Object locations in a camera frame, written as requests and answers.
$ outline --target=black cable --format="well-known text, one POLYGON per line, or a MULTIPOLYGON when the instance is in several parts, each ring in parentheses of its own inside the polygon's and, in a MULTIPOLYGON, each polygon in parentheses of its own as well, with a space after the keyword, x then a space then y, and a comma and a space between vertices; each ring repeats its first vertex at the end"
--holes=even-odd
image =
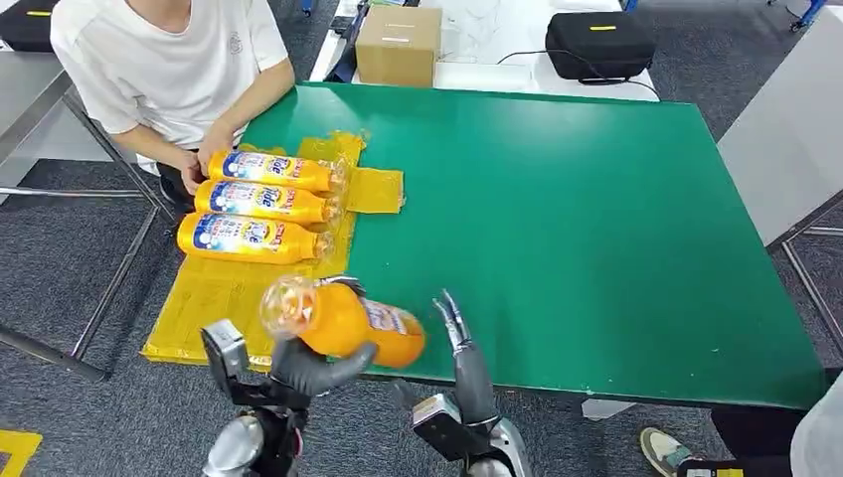
POLYGON ((535 52, 514 52, 514 53, 510 53, 509 55, 507 55, 507 56, 503 57, 502 59, 500 59, 500 61, 499 61, 496 65, 500 65, 500 64, 502 64, 503 62, 505 62, 506 60, 508 60, 508 59, 510 59, 511 57, 514 57, 514 56, 516 56, 516 55, 535 55, 535 54, 537 54, 537 53, 564 53, 564 54, 566 54, 566 55, 568 55, 568 56, 570 56, 570 57, 574 57, 575 59, 577 59, 577 60, 579 60, 579 61, 583 62, 583 63, 584 63, 587 67, 589 67, 589 70, 591 70, 591 72, 592 72, 592 73, 594 73, 594 75, 595 75, 596 77, 600 78, 601 80, 604 80, 604 81, 609 81, 610 83, 615 83, 615 84, 617 84, 617 83, 624 83, 624 82, 630 82, 630 83, 632 83, 632 84, 638 84, 639 86, 644 86, 644 87, 646 87, 647 89, 649 89, 649 90, 653 91, 653 94, 655 94, 655 95, 656 95, 656 97, 658 97, 658 92, 656 92, 656 90, 653 88, 653 86, 651 86, 651 85, 649 85, 649 84, 647 84, 647 83, 645 83, 645 82, 635 81, 635 80, 632 80, 632 79, 610 79, 610 78, 607 78, 607 77, 605 77, 604 75, 602 75, 602 74, 601 74, 601 73, 600 73, 600 72, 599 72, 599 71, 598 71, 598 70, 594 67, 594 65, 593 65, 590 61, 586 60, 585 58, 581 57, 580 55, 577 55, 576 53, 569 52, 568 50, 536 50, 535 52))

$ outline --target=person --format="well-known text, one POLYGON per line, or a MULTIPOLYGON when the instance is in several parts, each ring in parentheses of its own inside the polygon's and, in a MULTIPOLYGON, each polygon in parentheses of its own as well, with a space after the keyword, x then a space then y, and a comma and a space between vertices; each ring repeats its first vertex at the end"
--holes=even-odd
POLYGON ((211 154, 295 83, 266 0, 61 0, 50 41, 88 115, 185 211, 211 154))
POLYGON ((641 451, 665 477, 827 477, 843 469, 843 454, 837 448, 843 441, 843 380, 839 378, 808 413, 724 407, 712 410, 712 421, 734 460, 704 460, 654 427, 641 431, 641 451))

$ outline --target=gray carpet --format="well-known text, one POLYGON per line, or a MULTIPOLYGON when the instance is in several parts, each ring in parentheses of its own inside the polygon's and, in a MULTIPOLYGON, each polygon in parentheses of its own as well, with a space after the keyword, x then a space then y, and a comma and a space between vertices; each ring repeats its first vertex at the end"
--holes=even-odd
MULTIPOLYGON (((300 79, 315 61, 336 5, 316 1, 309 19, 297 4, 273 4, 300 79)), ((715 137, 795 41, 784 33, 790 18, 783 6, 760 0, 643 0, 636 15, 659 40, 652 74, 661 95, 698 103, 715 137)), ((110 164, 51 160, 39 161, 23 185, 128 187, 110 164)), ((0 207, 3 323, 69 349, 146 211, 140 200, 6 202, 0 207)), ((827 220, 843 225, 843 214, 827 220)), ((93 341, 88 359, 112 370, 110 381, 91 385, 0 346, 0 428, 44 435, 27 475, 197 475, 216 432, 236 412, 207 369, 152 364, 138 355, 182 259, 171 240, 156 223, 93 341)), ((843 241, 805 238, 798 247, 843 316, 843 241)), ((840 366, 793 270, 781 253, 772 259, 822 362, 840 366)), ((521 428, 537 475, 654 475, 637 450, 637 431, 645 425, 660 426, 709 457, 728 456, 703 409, 639 405, 595 423, 553 395, 500 393, 498 399, 521 428)), ((456 475, 410 434, 383 383, 358 382, 317 399, 312 410, 303 475, 456 475)))

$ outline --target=man's arm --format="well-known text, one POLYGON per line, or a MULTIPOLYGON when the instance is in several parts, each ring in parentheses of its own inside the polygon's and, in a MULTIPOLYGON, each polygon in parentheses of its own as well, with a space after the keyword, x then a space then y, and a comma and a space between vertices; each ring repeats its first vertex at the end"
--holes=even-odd
POLYGON ((204 180, 196 153, 165 141, 161 134, 143 124, 126 132, 111 134, 111 137, 123 147, 181 171, 185 189, 191 195, 196 194, 196 188, 204 180))
POLYGON ((202 172, 208 175, 208 161, 219 150, 231 149, 235 132, 278 102, 295 84, 289 58, 260 72, 249 88, 208 129, 199 146, 202 172))

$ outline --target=white t-shirt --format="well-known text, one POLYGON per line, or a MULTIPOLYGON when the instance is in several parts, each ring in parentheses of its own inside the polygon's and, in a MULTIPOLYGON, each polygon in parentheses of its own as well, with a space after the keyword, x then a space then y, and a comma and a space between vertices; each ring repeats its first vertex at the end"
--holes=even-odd
POLYGON ((125 0, 61 0, 50 41, 105 131, 143 124, 183 149, 199 147, 257 74, 287 58, 266 0, 194 0, 181 33, 155 27, 125 0))
POLYGON ((843 375, 799 423, 790 441, 793 477, 843 473, 843 375))

